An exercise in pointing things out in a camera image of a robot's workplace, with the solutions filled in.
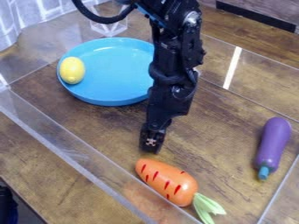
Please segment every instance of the blue bowl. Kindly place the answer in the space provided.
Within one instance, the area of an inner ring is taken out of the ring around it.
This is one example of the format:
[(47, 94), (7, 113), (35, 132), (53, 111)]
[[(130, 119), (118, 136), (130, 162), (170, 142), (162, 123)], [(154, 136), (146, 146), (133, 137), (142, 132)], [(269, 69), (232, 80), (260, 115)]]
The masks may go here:
[[(101, 106), (125, 106), (147, 98), (154, 85), (149, 66), (154, 59), (154, 45), (134, 38), (102, 38), (78, 45), (61, 58), (58, 77), (71, 94)], [(66, 58), (78, 57), (86, 65), (81, 83), (62, 80), (61, 65)]]

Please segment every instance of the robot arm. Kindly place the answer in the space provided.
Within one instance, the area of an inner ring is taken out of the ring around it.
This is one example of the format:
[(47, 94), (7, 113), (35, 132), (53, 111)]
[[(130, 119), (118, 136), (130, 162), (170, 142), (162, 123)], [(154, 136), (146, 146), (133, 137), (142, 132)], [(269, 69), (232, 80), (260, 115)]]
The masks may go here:
[(202, 12), (197, 0), (118, 0), (129, 4), (121, 15), (103, 18), (93, 14), (81, 0), (73, 0), (79, 11), (99, 23), (115, 23), (138, 8), (150, 18), (154, 35), (154, 61), (150, 75), (147, 118), (141, 131), (141, 148), (158, 153), (166, 129), (177, 116), (189, 114), (198, 86), (194, 68), (202, 64)]

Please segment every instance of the carrot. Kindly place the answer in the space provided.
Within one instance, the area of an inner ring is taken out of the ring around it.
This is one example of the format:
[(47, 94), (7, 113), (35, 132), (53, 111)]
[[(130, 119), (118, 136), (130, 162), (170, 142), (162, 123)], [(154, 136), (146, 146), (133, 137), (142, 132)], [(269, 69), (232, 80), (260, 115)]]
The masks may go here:
[(219, 203), (198, 193), (198, 182), (186, 171), (149, 158), (138, 160), (135, 171), (142, 180), (177, 206), (187, 207), (193, 204), (206, 224), (214, 223), (210, 213), (226, 214)]

